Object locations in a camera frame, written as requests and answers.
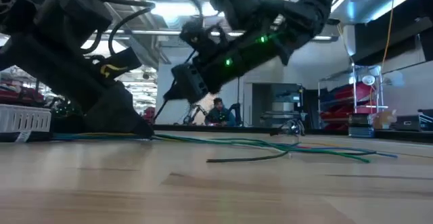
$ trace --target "red object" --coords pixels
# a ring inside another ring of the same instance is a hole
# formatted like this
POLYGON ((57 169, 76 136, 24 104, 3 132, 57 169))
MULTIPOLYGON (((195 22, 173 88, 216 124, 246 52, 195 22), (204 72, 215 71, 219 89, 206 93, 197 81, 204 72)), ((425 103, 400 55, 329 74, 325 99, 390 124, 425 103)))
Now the red object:
MULTIPOLYGON (((357 98, 362 99, 370 95, 371 86, 362 82, 357 83, 357 98)), ((336 99, 346 99, 353 97, 353 86, 344 86, 343 89, 335 92, 336 99)))
MULTIPOLYGON (((373 100, 369 101, 371 93, 371 86, 363 83, 357 83, 357 113, 374 114, 377 112, 376 108, 367 108, 363 106, 375 106, 373 100)), ((347 130, 348 118, 352 113, 355 113, 353 103, 353 85, 345 85, 341 89, 335 89, 334 98, 341 100, 335 106, 331 106, 326 111, 320 113, 321 119, 327 123, 325 130, 347 130)))
POLYGON ((146 110, 144 110, 144 115, 143 118, 145 120, 147 120, 148 122, 150 122, 151 124, 154 124, 154 118, 155 118, 155 108, 154 107, 149 107, 146 108, 146 110))
POLYGON ((20 92, 8 91, 0 88, 0 103, 15 105, 43 104, 43 95, 37 93, 35 89, 21 87, 20 92))

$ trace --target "white wall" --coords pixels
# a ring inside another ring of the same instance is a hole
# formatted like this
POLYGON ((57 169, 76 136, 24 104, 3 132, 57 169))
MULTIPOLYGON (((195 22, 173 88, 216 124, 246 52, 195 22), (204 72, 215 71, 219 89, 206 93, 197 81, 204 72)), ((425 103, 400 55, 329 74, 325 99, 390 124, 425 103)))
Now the white wall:
MULTIPOLYGON (((240 79, 241 114, 247 124, 251 118, 252 83, 300 83, 307 89, 316 89, 317 82, 323 77, 347 68, 348 55, 342 40, 334 43, 309 43, 295 51, 289 64, 284 66, 279 58, 274 58, 262 66, 249 71, 240 79)), ((160 64, 158 71, 158 96, 156 109, 162 105, 162 96, 169 89, 173 76, 170 69, 174 65, 160 64)), ((237 80, 227 83, 217 95, 227 107, 237 102, 237 80)), ((208 97, 200 104, 206 109, 212 100, 208 97)), ((182 119, 188 103, 183 101, 169 102, 157 120, 158 124, 173 124, 182 119)))
MULTIPOLYGON (((170 89, 171 83, 173 81, 173 75, 171 74, 171 68, 173 64, 160 64, 158 69, 158 94, 156 96, 156 110, 158 111, 164 102, 164 94, 170 89)), ((244 83, 243 78, 240 80, 240 103, 243 103, 243 90, 244 83)), ((200 104, 206 111, 209 111, 213 107, 213 99, 215 97, 220 97, 223 99, 226 107, 231 106, 232 104, 237 102, 237 79, 227 83, 224 85, 220 93, 216 95, 207 95, 203 98, 198 104, 200 104)), ((182 123, 183 117, 186 115, 187 110, 189 108, 189 104, 187 100, 177 100, 170 101, 167 103, 166 107, 159 115, 156 123, 157 124, 173 124, 173 123, 182 123)), ((195 121, 198 125, 204 122, 204 116, 202 114, 198 114, 195 121)))
POLYGON ((349 56, 342 39, 333 43, 308 43, 295 51, 284 69, 284 83, 301 83, 317 89, 317 83, 349 67, 349 56))
MULTIPOLYGON (((425 61, 419 41, 416 48, 385 62, 384 72, 404 68, 425 61)), ((433 62, 399 70, 403 74, 403 87, 384 87, 384 103, 397 115, 416 115, 419 109, 433 109, 433 62)))

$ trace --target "ceiling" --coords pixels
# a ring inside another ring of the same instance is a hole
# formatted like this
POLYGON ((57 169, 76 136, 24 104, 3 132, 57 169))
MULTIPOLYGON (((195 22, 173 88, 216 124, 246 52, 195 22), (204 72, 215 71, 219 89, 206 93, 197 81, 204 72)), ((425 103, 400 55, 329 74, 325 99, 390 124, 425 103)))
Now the ceiling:
MULTIPOLYGON (((177 35, 146 35, 144 31, 159 32, 162 30, 180 30, 182 25, 190 19, 190 15, 195 13, 195 9, 188 0, 150 0, 156 3, 156 9, 150 14, 135 18, 123 27, 120 34, 116 36, 117 47, 119 50, 131 46, 143 66, 119 78, 124 81, 128 89, 134 95, 137 108, 145 108, 149 105, 154 106, 156 98, 156 70, 159 63, 178 64, 191 53, 191 49, 182 42, 177 35), (143 74, 148 74, 150 79, 143 79, 143 74)), ((339 19, 343 24, 355 24, 369 22, 375 12, 389 3, 391 0, 342 0, 334 4, 331 18, 339 19)), ((204 5, 205 15, 214 14, 215 11, 209 5, 208 0, 200 0, 204 5)), ((136 12, 138 8, 107 4, 107 8, 112 13, 115 22, 136 12)), ((207 18, 206 26, 220 22, 226 31, 231 31, 223 16, 207 18)), ((335 27, 325 27, 322 36, 337 37, 338 31, 335 27)), ((107 47, 104 42, 98 47, 98 53, 108 55, 107 47)))

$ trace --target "robotic arm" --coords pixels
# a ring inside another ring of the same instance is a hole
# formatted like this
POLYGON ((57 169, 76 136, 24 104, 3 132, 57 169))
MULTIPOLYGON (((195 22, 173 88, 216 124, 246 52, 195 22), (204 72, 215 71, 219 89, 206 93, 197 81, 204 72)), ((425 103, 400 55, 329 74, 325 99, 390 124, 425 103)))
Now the robotic arm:
POLYGON ((192 125, 192 123, 196 119, 198 112, 201 112, 204 116, 208 115, 208 113, 205 111, 205 109, 203 109, 203 107, 201 107, 201 105, 191 105, 189 107, 189 112, 187 116, 183 119, 183 124, 192 125))
POLYGON ((134 111, 132 95, 114 80, 141 65, 134 51, 85 57, 99 42, 80 48, 95 31, 100 40, 111 23, 100 0, 2 0, 0 33, 10 38, 0 49, 0 70, 17 65, 76 102, 86 131, 150 137, 153 130, 134 111))
POLYGON ((201 20, 187 23, 180 37, 198 55, 192 64, 172 69, 176 83, 164 95, 165 100, 187 99, 193 104, 208 93, 218 93, 225 83, 275 56, 287 65, 294 50, 322 31, 332 1, 210 0, 213 8, 225 13, 232 29, 245 30, 245 33, 228 41, 218 26, 204 30, 201 20), (284 17, 280 25, 274 24, 278 15, 284 17), (215 29, 221 34, 219 43, 209 38, 215 29))

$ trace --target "blue cable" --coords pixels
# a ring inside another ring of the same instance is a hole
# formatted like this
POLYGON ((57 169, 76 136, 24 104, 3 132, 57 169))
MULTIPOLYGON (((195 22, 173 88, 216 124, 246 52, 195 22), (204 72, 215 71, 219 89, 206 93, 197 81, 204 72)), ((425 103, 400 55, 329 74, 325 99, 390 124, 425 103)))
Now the blue cable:
POLYGON ((347 147, 318 147, 318 148, 312 148, 315 150, 353 150, 353 151, 358 151, 358 152, 365 152, 365 153, 373 153, 380 155, 380 156, 387 156, 387 157, 392 157, 392 158, 398 158, 397 155, 394 154, 385 154, 385 153, 379 153, 377 151, 374 150, 367 150, 367 149, 359 149, 359 148, 347 148, 347 147))

